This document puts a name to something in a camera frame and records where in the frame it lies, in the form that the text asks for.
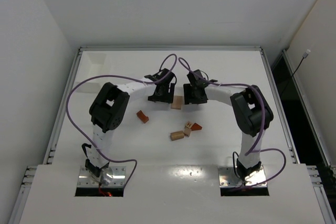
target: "white tabletop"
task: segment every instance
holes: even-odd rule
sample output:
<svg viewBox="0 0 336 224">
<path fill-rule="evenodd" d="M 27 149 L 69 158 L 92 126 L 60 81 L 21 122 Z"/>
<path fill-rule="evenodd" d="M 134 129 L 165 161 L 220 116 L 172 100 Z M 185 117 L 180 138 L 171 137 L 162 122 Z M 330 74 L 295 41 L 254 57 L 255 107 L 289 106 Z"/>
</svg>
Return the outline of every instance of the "white tabletop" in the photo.
<svg viewBox="0 0 336 224">
<path fill-rule="evenodd" d="M 157 72 L 161 61 L 173 51 L 84 52 L 84 57 L 105 54 L 109 73 L 142 78 Z M 231 165 L 232 152 L 240 151 L 241 132 L 232 108 L 208 102 L 171 110 L 168 104 L 141 99 L 130 103 L 122 124 L 113 136 L 113 159 L 136 158 L 139 168 L 127 185 L 123 198 L 74 197 L 80 165 L 85 162 L 81 144 L 87 142 L 65 118 L 53 164 L 39 166 L 21 223 L 323 223 L 323 217 L 304 165 L 291 163 L 288 145 L 264 64 L 259 51 L 177 51 L 192 69 L 201 69 L 222 83 L 256 84 L 274 113 L 263 138 L 263 148 L 285 152 L 285 171 L 268 183 L 270 196 L 221 197 L 218 165 Z M 165 67 L 169 68 L 172 60 Z M 176 65 L 176 95 L 183 95 L 187 71 Z M 113 84 L 127 83 L 107 78 Z M 70 113 L 78 125 L 92 135 L 88 110 L 97 94 L 77 92 L 70 101 Z M 136 112 L 149 118 L 143 124 Z M 187 121 L 203 129 L 191 137 L 172 142 L 170 133 L 182 130 Z M 262 153 L 266 176 L 282 166 L 276 152 Z M 127 165 L 127 174 L 133 164 Z M 177 179 L 169 171 L 176 165 L 198 165 L 204 176 Z"/>
</svg>

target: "wooden block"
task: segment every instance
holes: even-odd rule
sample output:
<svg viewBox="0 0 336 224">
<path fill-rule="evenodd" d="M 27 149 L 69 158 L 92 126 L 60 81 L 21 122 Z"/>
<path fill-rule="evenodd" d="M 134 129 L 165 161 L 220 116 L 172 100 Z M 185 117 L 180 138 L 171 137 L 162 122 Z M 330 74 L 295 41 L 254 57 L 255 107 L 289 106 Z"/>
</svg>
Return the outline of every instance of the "wooden block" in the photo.
<svg viewBox="0 0 336 224">
<path fill-rule="evenodd" d="M 184 133 L 183 133 L 183 131 L 172 132 L 172 133 L 170 133 L 170 138 L 171 138 L 172 141 L 182 139 L 182 138 L 184 138 Z"/>
<path fill-rule="evenodd" d="M 202 129 L 202 126 L 200 126 L 197 123 L 194 123 L 193 126 L 191 126 L 192 131 L 200 131 Z"/>
<path fill-rule="evenodd" d="M 180 110 L 182 108 L 183 97 L 180 95 L 174 95 L 174 100 L 171 105 L 171 109 Z"/>
<path fill-rule="evenodd" d="M 149 117 L 146 116 L 141 110 L 137 112 L 137 116 L 143 123 L 146 123 L 149 121 Z"/>
<path fill-rule="evenodd" d="M 185 136 L 190 136 L 190 134 L 191 134 L 191 128 L 187 128 L 187 127 L 184 128 L 184 132 L 183 133 L 184 133 Z"/>
<path fill-rule="evenodd" d="M 193 124 L 194 124 L 194 123 L 188 121 L 188 122 L 185 124 L 184 127 L 191 129 L 191 127 L 193 126 Z"/>
</svg>

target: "metal base plate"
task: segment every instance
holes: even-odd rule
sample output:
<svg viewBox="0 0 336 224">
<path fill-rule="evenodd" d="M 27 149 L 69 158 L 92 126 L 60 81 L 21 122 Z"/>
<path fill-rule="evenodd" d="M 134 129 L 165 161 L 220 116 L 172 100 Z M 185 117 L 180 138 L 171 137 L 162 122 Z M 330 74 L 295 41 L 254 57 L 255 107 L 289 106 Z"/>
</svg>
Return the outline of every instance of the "metal base plate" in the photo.
<svg viewBox="0 0 336 224">
<path fill-rule="evenodd" d="M 101 185 L 101 188 L 123 188 L 125 183 L 125 174 L 126 167 L 125 166 L 110 166 L 113 171 L 113 175 L 111 178 L 111 183 L 108 185 Z M 94 178 L 89 170 L 87 170 L 84 166 L 81 166 L 77 188 L 98 188 L 99 181 Z"/>
<path fill-rule="evenodd" d="M 263 182 L 266 180 L 264 167 L 262 166 L 260 170 L 251 173 L 249 176 L 245 177 L 245 183 L 239 179 L 233 170 L 232 166 L 219 166 L 219 187 L 221 188 L 220 193 L 222 196 L 252 196 L 252 195 L 268 195 L 267 182 L 261 185 L 257 185 L 249 189 L 248 193 L 242 192 L 242 190 L 232 191 L 233 188 L 241 186 L 253 186 L 256 183 Z"/>
</svg>

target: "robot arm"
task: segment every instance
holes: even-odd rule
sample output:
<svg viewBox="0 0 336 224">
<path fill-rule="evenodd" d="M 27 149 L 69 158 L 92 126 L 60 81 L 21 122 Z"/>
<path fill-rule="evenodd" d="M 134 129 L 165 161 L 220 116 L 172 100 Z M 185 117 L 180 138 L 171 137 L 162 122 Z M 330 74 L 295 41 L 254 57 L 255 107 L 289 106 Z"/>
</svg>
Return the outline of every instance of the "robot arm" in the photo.
<svg viewBox="0 0 336 224">
<path fill-rule="evenodd" d="M 202 73 L 199 70 L 196 70 L 195 73 L 202 77 Z M 207 100 L 214 100 L 233 107 L 237 124 L 242 131 L 242 146 L 237 161 L 237 173 L 239 177 L 244 179 L 252 172 L 260 169 L 259 150 L 261 149 L 262 136 L 255 146 L 255 152 L 246 155 L 255 143 L 261 127 L 261 104 L 252 89 L 208 86 L 207 82 L 192 73 L 189 73 L 187 77 L 190 83 L 183 85 L 185 104 L 201 104 L 206 103 Z M 259 92 L 264 103 L 265 126 L 263 132 L 265 132 L 274 118 L 273 112 L 260 89 L 257 86 L 253 86 L 253 88 Z"/>
<path fill-rule="evenodd" d="M 145 76 L 141 82 L 131 82 L 113 85 L 107 82 L 99 91 L 90 107 L 89 113 L 93 123 L 93 141 L 97 148 L 83 144 L 82 149 L 87 157 L 85 167 L 97 178 L 103 168 L 108 167 L 109 161 L 97 151 L 108 153 L 112 143 L 114 130 L 120 125 L 129 102 L 148 97 L 150 101 L 171 103 L 174 97 L 175 84 L 171 83 L 174 73 L 168 74 L 157 84 L 146 84 L 162 79 L 169 70 L 163 69 L 154 75 Z"/>
</svg>

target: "red wire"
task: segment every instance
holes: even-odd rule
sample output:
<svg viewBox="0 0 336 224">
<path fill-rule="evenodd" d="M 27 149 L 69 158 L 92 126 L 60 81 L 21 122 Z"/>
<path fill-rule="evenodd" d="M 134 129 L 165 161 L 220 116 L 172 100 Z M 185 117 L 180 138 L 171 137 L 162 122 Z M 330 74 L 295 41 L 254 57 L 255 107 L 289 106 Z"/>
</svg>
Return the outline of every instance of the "red wire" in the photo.
<svg viewBox="0 0 336 224">
<path fill-rule="evenodd" d="M 101 185 L 98 186 L 98 193 L 99 193 L 99 194 L 103 194 L 105 197 L 106 197 L 106 196 L 108 196 L 108 197 L 112 197 L 112 194 L 111 194 L 109 191 L 105 193 L 104 191 L 101 190 L 100 186 L 101 186 Z"/>
</svg>

